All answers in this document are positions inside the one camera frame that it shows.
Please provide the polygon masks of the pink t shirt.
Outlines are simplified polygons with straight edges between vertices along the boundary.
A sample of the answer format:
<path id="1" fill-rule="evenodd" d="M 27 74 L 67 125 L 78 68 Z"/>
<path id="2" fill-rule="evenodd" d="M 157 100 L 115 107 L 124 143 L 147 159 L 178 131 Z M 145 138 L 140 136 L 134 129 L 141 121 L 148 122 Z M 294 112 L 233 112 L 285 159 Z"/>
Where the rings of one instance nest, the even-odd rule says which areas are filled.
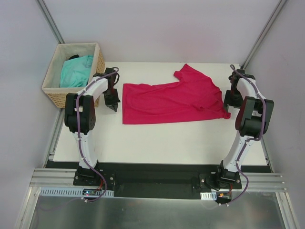
<path id="1" fill-rule="evenodd" d="M 148 125 L 230 119 L 222 91 L 212 79 L 185 64 L 174 72 L 173 83 L 125 83 L 122 89 L 122 122 Z"/>

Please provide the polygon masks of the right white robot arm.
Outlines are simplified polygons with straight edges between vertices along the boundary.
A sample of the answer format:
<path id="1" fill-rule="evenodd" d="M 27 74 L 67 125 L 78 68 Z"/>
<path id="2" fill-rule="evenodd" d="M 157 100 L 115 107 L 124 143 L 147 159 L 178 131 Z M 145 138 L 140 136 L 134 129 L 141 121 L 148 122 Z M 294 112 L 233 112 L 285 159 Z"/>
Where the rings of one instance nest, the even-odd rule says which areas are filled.
<path id="1" fill-rule="evenodd" d="M 229 76 L 231 89 L 226 91 L 224 107 L 239 109 L 235 120 L 236 136 L 231 149 L 218 166 L 214 182 L 219 188 L 230 188 L 240 181 L 241 165 L 253 142 L 261 141 L 271 120 L 274 101 L 259 91 L 253 75 L 242 69 Z"/>

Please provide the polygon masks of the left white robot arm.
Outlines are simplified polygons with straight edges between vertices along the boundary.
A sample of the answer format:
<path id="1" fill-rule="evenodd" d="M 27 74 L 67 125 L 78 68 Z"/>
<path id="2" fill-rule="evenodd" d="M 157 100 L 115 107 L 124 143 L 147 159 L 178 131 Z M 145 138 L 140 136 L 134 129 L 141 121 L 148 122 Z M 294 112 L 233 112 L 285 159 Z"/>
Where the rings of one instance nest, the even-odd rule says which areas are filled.
<path id="1" fill-rule="evenodd" d="M 66 95 L 64 124 L 76 140 L 80 158 L 73 180 L 75 186 L 105 183 L 99 173 L 92 136 L 96 124 L 95 102 L 103 95 L 106 107 L 117 112 L 120 99 L 114 86 L 119 78 L 118 67 L 106 68 L 104 73 L 96 73 L 83 89 Z"/>

